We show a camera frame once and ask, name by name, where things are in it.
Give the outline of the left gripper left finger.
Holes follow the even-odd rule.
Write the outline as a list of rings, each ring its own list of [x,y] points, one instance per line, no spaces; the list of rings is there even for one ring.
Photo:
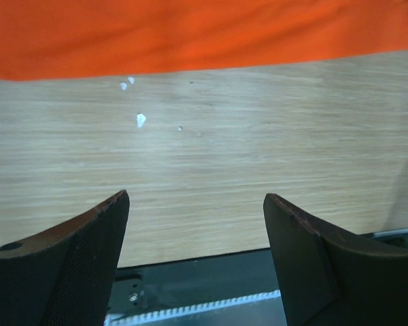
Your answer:
[[[0,247],[0,325],[102,325],[129,217],[122,190]]]

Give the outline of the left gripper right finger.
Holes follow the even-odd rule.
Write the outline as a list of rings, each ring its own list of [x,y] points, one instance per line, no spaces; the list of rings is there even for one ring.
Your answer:
[[[263,203],[289,325],[408,325],[408,248],[357,235],[276,194]]]

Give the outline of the orange t shirt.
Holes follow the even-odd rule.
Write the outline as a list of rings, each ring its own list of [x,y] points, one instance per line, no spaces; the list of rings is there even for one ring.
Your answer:
[[[0,1],[0,79],[226,69],[408,50],[408,1]]]

